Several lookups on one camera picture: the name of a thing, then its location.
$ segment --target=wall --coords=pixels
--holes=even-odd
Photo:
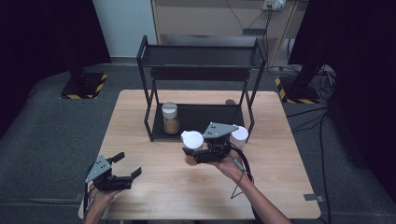
[[[143,35],[157,43],[151,1],[93,0],[110,56],[135,57]]]

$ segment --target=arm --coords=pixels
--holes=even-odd
[[[110,205],[111,201],[114,199],[116,194],[120,193],[121,190],[116,191],[99,191],[94,189],[90,193],[90,202],[93,203],[84,218],[85,224],[97,224],[99,220],[105,213],[107,207]]]
[[[234,151],[223,161],[211,162],[210,164],[216,166],[226,176],[230,177],[233,182],[238,184],[239,188],[245,193],[252,207],[265,224],[291,223],[290,220],[288,220],[288,218],[253,185],[253,183],[251,183],[247,175],[243,175],[239,182],[242,171],[235,164],[233,158],[239,159],[239,156]]]

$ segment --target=white cup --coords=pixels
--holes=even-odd
[[[230,134],[230,142],[237,148],[242,149],[248,139],[248,130],[242,126],[238,127],[238,130],[235,130]]]
[[[181,134],[181,140],[183,141],[184,147],[194,151],[201,150],[204,147],[204,137],[196,131],[184,131]],[[186,155],[185,161],[188,165],[197,164],[193,156]]]

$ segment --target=jar lid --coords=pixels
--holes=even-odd
[[[174,119],[177,116],[177,105],[172,102],[163,104],[163,117],[166,119]]]

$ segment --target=jar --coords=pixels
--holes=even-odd
[[[168,134],[180,131],[180,123],[177,116],[177,105],[172,102],[163,104],[163,130]]]

